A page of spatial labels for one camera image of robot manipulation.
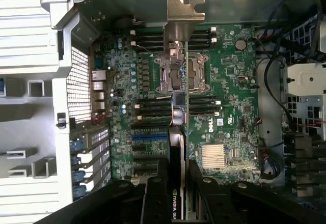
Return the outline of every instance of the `sticker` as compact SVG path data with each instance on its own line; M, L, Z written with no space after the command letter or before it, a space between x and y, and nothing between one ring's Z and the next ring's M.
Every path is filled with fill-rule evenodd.
M218 126L223 126L224 122L223 122L223 118L219 118L218 119Z

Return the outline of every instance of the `integrated circuit chip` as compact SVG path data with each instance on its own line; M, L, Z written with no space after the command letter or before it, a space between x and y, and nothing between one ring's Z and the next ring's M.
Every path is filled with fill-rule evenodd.
M243 112L250 112L250 111L251 111L250 106L247 105L243 106Z

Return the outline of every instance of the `metal bracket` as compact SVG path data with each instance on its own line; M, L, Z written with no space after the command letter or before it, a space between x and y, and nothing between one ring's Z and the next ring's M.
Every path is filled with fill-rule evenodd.
M197 24L205 20L205 13L197 13L195 6L205 0L168 0L168 23L164 26L164 53L169 56L170 42L189 40Z
M32 163L32 177L34 179L48 178L57 172L55 157L44 157Z

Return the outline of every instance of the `heatsink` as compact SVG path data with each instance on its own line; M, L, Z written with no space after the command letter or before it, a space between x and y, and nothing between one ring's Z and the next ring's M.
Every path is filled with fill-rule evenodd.
M225 150L223 144L202 145L203 169L225 168Z

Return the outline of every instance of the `metal frame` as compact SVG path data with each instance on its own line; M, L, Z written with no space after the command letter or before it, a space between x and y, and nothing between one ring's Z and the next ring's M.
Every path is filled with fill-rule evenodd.
M32 163L32 177L48 178L57 172L55 157L44 157Z

